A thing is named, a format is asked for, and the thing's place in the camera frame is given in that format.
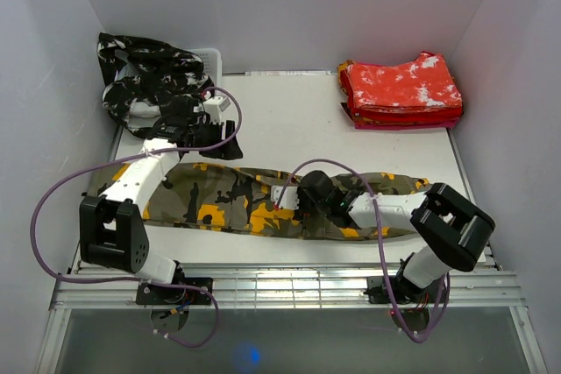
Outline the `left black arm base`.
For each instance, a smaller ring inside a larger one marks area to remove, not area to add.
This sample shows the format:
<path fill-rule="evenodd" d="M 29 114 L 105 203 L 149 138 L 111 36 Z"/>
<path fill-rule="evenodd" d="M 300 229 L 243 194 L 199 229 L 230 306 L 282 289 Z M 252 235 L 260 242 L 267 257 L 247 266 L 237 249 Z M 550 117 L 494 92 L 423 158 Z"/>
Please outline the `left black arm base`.
<path fill-rule="evenodd" d="M 186 278 L 185 285 L 200 288 L 208 293 L 213 289 L 213 278 L 195 277 Z M 154 286 L 147 282 L 139 285 L 136 293 L 135 303 L 144 306 L 179 306 L 185 303 L 191 305 L 209 305 L 210 297 L 206 293 L 192 289 L 178 289 L 165 286 Z"/>

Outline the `orange green camouflage trousers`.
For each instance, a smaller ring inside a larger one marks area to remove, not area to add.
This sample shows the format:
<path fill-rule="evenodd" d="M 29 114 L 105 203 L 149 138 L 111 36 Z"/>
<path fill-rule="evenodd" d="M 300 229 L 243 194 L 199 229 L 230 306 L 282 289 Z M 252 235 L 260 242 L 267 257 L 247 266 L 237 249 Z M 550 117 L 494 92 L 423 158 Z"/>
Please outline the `orange green camouflage trousers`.
<path fill-rule="evenodd" d="M 274 209 L 270 199 L 271 188 L 287 177 L 271 169 L 179 164 L 159 184 L 142 218 L 153 226 L 291 239 L 367 241 L 408 234 L 390 227 L 339 228 L 322 215 L 296 221 L 293 211 Z"/>

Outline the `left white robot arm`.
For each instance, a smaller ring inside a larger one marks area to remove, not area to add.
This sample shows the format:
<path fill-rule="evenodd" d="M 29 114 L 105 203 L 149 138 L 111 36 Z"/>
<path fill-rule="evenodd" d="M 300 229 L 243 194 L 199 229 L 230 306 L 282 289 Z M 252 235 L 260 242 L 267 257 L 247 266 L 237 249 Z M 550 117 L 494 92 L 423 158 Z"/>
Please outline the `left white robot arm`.
<path fill-rule="evenodd" d="M 139 155 L 126 160 L 127 168 L 111 186 L 82 200 L 82 260 L 156 283 L 155 292 L 166 303 L 180 301 L 186 283 L 176 276 L 178 265 L 173 259 L 151 250 L 142 215 L 157 187 L 185 154 L 242 158 L 236 140 L 242 121 L 224 117 L 229 107 L 238 106 L 225 89 L 211 87 L 186 101 L 172 99 L 152 118 Z"/>

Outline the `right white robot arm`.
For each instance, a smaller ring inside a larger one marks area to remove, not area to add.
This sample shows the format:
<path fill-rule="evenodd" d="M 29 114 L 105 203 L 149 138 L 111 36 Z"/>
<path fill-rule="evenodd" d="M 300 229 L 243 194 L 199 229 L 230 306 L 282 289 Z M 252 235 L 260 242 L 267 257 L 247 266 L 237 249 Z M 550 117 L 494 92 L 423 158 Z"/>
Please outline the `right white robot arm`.
<path fill-rule="evenodd" d="M 495 230 L 491 216 L 444 183 L 413 194 L 344 190 L 322 171 L 303 177 L 288 200 L 298 217 L 320 214 L 341 229 L 386 227 L 418 233 L 426 245 L 401 263 L 390 281 L 394 293 L 416 301 L 451 270 L 470 272 Z"/>

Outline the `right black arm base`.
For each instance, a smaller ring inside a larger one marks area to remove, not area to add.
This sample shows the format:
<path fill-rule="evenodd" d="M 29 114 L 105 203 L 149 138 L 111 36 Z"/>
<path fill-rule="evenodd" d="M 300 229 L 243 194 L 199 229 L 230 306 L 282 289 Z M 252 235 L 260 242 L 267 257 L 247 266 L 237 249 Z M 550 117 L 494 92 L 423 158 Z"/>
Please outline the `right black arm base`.
<path fill-rule="evenodd" d="M 395 276 L 388 277 L 397 304 L 432 304 L 436 302 L 439 292 L 440 280 L 433 281 L 425 289 L 416 291 L 395 279 Z M 387 284 L 383 276 L 373 276 L 366 279 L 366 290 L 364 295 L 367 296 L 370 304 L 389 304 L 389 293 Z"/>

